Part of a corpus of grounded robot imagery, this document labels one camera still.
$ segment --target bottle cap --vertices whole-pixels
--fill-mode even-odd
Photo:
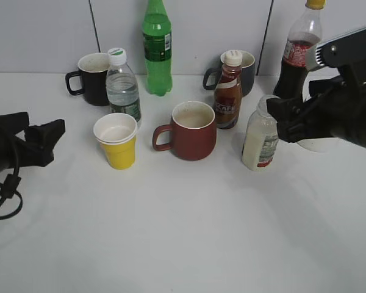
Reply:
[[[268,99],[272,99],[272,98],[277,98],[279,99],[278,96],[274,96],[274,95],[264,95],[259,103],[257,104],[257,111],[261,114],[261,116],[267,117],[267,118],[273,118],[267,110],[267,100]]]
[[[126,51],[122,48],[109,49],[108,53],[110,65],[120,66],[125,64],[127,61]]]
[[[310,9],[323,9],[325,0],[306,0],[306,7]]]
[[[229,50],[225,54],[224,63],[228,66],[237,67],[243,62],[243,54],[239,50]]]

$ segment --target soda bottle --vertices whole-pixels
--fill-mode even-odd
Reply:
[[[164,96],[172,89],[171,22],[162,0],[149,0],[142,23],[149,93]]]
[[[218,128],[232,128],[239,119],[243,96],[240,81],[242,62],[243,54],[240,51],[230,50],[226,52],[222,65],[222,75],[214,92],[214,112]]]
[[[106,91],[112,113],[126,113],[141,126],[140,96],[137,80],[126,64],[126,51],[122,48],[109,50],[110,68],[106,77]]]
[[[293,24],[282,58],[281,74],[273,94],[282,98],[302,98],[306,51],[321,40],[320,11],[325,0],[307,0],[303,15]]]

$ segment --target robotic arm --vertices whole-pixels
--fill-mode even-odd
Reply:
[[[25,140],[16,135],[24,131]],[[45,167],[53,161],[53,148],[65,132],[65,122],[56,120],[41,126],[29,126],[27,112],[0,116],[0,172],[13,168],[4,183],[0,183],[0,207],[9,198],[17,195],[20,199],[18,208],[0,220],[8,219],[20,212],[22,197],[16,190],[21,178],[20,167]]]
[[[366,148],[366,26],[307,52],[308,71],[327,66],[337,68],[340,76],[311,81],[308,101],[267,101],[278,136],[286,142],[339,137]]]

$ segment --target brown coffee bottle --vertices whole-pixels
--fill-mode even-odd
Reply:
[[[238,50],[230,50],[225,54],[222,75],[214,92],[214,112],[218,128],[232,128],[239,119],[242,102],[242,61],[243,54]]]

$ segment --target coffee bottle label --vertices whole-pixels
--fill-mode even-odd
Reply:
[[[125,113],[132,116],[137,122],[141,120],[141,108],[140,99],[136,100],[134,103],[119,106],[110,103],[111,113]]]
[[[272,162],[275,154],[276,145],[278,144],[278,135],[270,135],[264,138],[262,151],[260,152],[257,166],[264,168]]]
[[[219,82],[215,88],[214,112],[218,128],[230,128],[239,118],[242,90],[240,78]]]
[[[170,60],[172,57],[171,32],[167,35],[153,36],[143,34],[145,58],[153,62]]]
[[[290,65],[295,67],[305,67],[305,55],[311,46],[312,44],[302,45],[287,40],[283,58]]]

